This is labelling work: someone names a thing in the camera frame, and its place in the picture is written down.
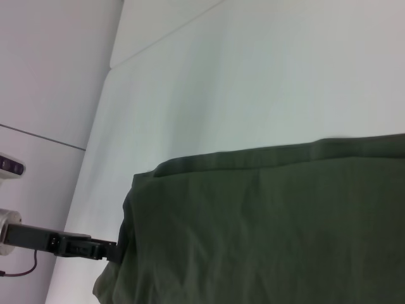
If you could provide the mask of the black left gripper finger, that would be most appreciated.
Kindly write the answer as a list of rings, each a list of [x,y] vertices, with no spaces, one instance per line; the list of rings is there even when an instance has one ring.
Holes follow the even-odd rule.
[[[102,257],[113,263],[122,263],[122,247],[112,241],[101,242]]]

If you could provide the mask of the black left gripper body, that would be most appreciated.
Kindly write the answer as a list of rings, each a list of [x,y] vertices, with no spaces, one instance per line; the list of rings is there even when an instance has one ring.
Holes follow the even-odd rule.
[[[52,253],[57,257],[101,259],[101,245],[84,234],[54,231],[22,224],[9,224],[5,245]]]

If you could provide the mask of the dark green FREE t-shirt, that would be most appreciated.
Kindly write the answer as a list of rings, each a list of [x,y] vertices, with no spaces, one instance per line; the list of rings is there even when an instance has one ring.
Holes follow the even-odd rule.
[[[100,304],[405,304],[405,134],[136,174]]]

